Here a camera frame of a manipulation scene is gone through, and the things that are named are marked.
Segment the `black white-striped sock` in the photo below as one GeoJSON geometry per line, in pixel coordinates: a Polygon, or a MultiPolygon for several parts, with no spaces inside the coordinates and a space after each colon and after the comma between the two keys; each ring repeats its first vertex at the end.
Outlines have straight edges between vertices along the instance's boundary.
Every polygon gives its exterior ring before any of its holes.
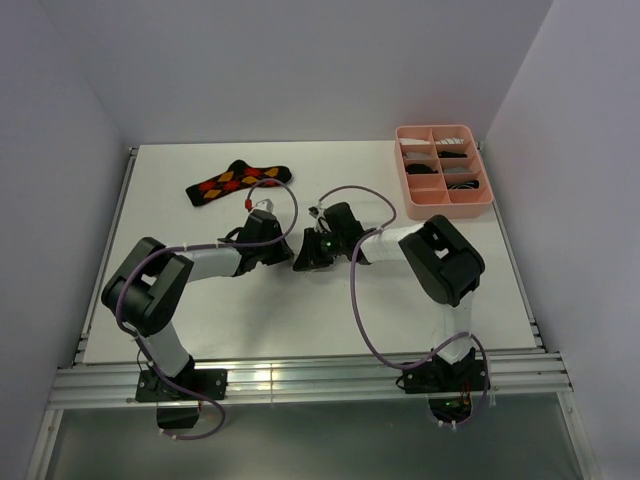
{"type": "Polygon", "coordinates": [[[446,185],[448,190],[477,190],[479,187],[480,182],[476,179],[446,185]]]}

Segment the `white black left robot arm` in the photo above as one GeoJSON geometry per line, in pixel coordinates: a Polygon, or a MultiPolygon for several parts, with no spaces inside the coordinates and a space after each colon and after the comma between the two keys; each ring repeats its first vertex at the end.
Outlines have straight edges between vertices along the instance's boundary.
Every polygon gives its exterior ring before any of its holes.
{"type": "Polygon", "coordinates": [[[152,237],[138,241],[104,286],[101,302],[121,330],[141,340],[161,374],[159,388],[183,399],[195,386],[193,357],[181,344],[173,314],[187,284],[208,278],[234,278],[259,263],[285,262],[293,252],[276,216],[254,209],[245,224],[221,239],[222,247],[169,251],[152,237]]]}

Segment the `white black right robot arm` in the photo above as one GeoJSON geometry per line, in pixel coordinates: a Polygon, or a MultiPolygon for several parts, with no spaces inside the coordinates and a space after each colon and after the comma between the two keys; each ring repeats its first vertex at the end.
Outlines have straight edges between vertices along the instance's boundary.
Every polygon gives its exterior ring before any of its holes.
{"type": "Polygon", "coordinates": [[[443,215],[410,227],[366,230],[346,202],[328,208],[312,207],[315,225],[304,230],[296,272],[328,268],[336,259],[350,261],[350,298],[356,326],[369,351],[381,363],[407,370],[439,359],[433,365],[435,383],[452,390],[468,374],[467,364],[483,348],[471,333],[474,293],[485,262],[480,253],[443,215]],[[356,267],[388,261],[406,262],[439,313],[434,321],[435,346],[428,356],[410,364],[396,364],[376,350],[362,322],[356,297],[356,267]]]}

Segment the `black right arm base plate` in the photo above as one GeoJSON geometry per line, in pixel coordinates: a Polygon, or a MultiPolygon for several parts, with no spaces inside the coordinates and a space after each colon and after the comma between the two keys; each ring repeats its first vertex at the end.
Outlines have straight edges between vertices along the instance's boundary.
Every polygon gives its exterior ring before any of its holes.
{"type": "Polygon", "coordinates": [[[484,362],[471,355],[454,365],[440,357],[425,364],[403,370],[396,386],[407,394],[482,392],[487,374],[484,362]]]}

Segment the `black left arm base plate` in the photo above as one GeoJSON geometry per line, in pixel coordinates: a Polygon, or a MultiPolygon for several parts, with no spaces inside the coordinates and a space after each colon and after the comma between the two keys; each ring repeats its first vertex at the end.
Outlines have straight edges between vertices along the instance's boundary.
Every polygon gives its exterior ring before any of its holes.
{"type": "Polygon", "coordinates": [[[162,403],[176,401],[211,400],[225,398],[228,371],[225,369],[196,369],[186,377],[186,384],[178,388],[170,386],[153,370],[139,374],[135,401],[138,403],[162,403]]]}

